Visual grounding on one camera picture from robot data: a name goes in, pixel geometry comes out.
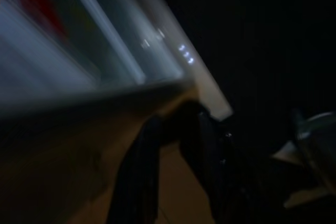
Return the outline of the white fridge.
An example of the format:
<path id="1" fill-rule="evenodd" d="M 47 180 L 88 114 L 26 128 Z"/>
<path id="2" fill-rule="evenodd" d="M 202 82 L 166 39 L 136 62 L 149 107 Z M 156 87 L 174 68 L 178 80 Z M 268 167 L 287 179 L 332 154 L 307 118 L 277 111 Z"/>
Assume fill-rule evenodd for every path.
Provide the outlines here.
<path id="1" fill-rule="evenodd" d="M 189 88 L 232 114 L 164 0 L 0 0 L 0 143 Z"/>

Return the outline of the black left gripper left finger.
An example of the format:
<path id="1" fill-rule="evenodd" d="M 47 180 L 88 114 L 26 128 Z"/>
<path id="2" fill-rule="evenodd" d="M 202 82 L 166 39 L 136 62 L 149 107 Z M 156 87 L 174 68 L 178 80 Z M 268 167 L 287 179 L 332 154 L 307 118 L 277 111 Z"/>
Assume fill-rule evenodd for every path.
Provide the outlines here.
<path id="1" fill-rule="evenodd" d="M 106 224 L 155 224 L 162 137 L 159 116 L 141 127 L 118 170 Z"/>

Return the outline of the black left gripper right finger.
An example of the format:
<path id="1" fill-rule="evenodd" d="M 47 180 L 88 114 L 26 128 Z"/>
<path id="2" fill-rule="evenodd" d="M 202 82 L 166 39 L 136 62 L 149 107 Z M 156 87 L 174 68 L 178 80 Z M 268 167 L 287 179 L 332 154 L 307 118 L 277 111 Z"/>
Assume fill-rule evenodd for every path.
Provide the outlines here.
<path id="1" fill-rule="evenodd" d="M 179 108 L 180 151 L 207 196 L 215 224 L 266 224 L 256 180 L 231 132 L 196 101 Z"/>

